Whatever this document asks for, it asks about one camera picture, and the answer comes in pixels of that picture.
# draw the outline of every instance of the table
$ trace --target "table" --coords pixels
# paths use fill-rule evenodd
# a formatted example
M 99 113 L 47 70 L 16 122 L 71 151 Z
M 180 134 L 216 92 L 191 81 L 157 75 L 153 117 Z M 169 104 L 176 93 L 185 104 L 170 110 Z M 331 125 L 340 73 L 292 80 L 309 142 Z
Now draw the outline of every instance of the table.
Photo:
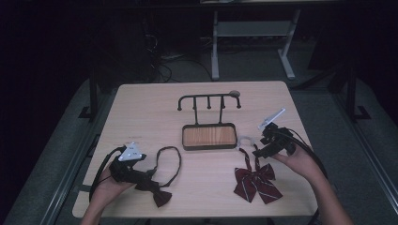
M 117 218 L 224 218 L 224 217 L 283 217 L 309 216 L 316 210 L 316 200 L 308 182 L 272 158 L 260 158 L 261 166 L 270 163 L 276 175 L 272 183 L 283 194 L 278 201 L 264 204 L 256 194 L 252 203 L 233 191 L 237 184 L 235 167 L 246 168 L 244 155 L 237 149 L 185 151 L 182 147 L 182 127 L 194 124 L 191 101 L 178 99 L 184 95 L 240 92 L 241 109 L 232 97 L 225 98 L 223 122 L 234 123 L 237 135 L 250 136 L 259 142 L 257 126 L 265 117 L 286 108 L 274 123 L 294 129 L 310 144 L 300 121 L 293 99 L 284 82 L 198 82 L 163 84 L 125 84 L 119 87 L 114 104 L 105 123 L 99 143 L 84 179 L 90 186 L 105 156 L 116 147 L 136 142 L 147 154 L 134 169 L 146 171 L 155 166 L 156 154 L 164 146 L 177 147 L 182 155 L 179 176 L 170 187 L 170 202 L 158 208 L 148 191 L 130 188 L 103 212 L 104 217 Z M 207 109 L 205 98 L 197 99 L 199 123 L 217 123 L 219 101 L 213 100 Z M 254 166 L 254 150 L 249 142 L 241 145 L 250 155 Z M 178 157 L 174 151 L 161 154 L 160 166 L 154 180 L 167 182 L 176 172 Z M 88 192 L 80 191 L 73 215 L 81 218 L 88 206 Z

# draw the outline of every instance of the metal stand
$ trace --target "metal stand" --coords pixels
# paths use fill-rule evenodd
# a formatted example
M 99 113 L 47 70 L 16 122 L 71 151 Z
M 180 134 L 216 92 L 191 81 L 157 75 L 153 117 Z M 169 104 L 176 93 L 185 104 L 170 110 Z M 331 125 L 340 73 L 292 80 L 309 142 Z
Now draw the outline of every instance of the metal stand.
M 294 13 L 291 21 L 276 22 L 219 22 L 218 11 L 214 12 L 213 22 L 213 51 L 211 53 L 211 79 L 217 81 L 220 78 L 219 58 L 217 55 L 218 37 L 265 37 L 286 36 L 283 48 L 278 50 L 286 76 L 289 80 L 295 79 L 295 74 L 287 59 L 290 43 L 296 31 L 300 9 Z

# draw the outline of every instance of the hand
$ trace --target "hand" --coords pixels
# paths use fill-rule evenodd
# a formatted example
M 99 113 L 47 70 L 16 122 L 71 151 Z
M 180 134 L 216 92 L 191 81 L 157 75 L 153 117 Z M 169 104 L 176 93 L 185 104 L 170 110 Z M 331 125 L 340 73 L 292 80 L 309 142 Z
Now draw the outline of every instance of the hand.
M 323 175 L 315 161 L 298 145 L 296 145 L 295 153 L 291 156 L 284 156 L 278 153 L 272 157 L 309 181 L 319 175 Z
M 109 167 L 106 167 L 99 177 L 99 185 L 93 193 L 81 224 L 99 224 L 105 207 L 132 185 L 132 183 L 116 182 L 111 176 Z

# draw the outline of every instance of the bow tie strap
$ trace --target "bow tie strap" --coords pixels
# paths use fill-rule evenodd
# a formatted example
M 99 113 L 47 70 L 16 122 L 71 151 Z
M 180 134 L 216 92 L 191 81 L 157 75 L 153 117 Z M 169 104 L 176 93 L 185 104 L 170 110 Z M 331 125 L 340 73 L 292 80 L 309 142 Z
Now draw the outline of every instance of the bow tie strap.
M 158 164 L 159 164 L 159 157 L 161 155 L 161 152 L 166 150 L 166 149 L 174 149 L 176 150 L 179 158 L 179 163 L 178 163 L 178 169 L 176 171 L 176 174 L 167 182 L 166 184 L 160 186 L 159 182 L 153 181 L 152 176 L 155 174 L 156 170 L 158 169 Z M 179 170 L 181 168 L 181 155 L 176 147 L 173 146 L 168 146 L 168 147 L 163 147 L 158 151 L 158 154 L 156 155 L 156 166 L 152 169 L 147 171 L 147 174 L 149 175 L 149 179 L 145 179 L 143 182 L 137 184 L 135 186 L 135 189 L 142 190 L 142 191 L 151 191 L 153 193 L 153 200 L 155 201 L 155 204 L 158 207 L 164 206 L 166 203 L 170 201 L 172 198 L 172 193 L 167 192 L 167 191 L 162 191 L 161 188 L 164 187 L 169 187 L 170 184 L 176 179 L 178 176 Z

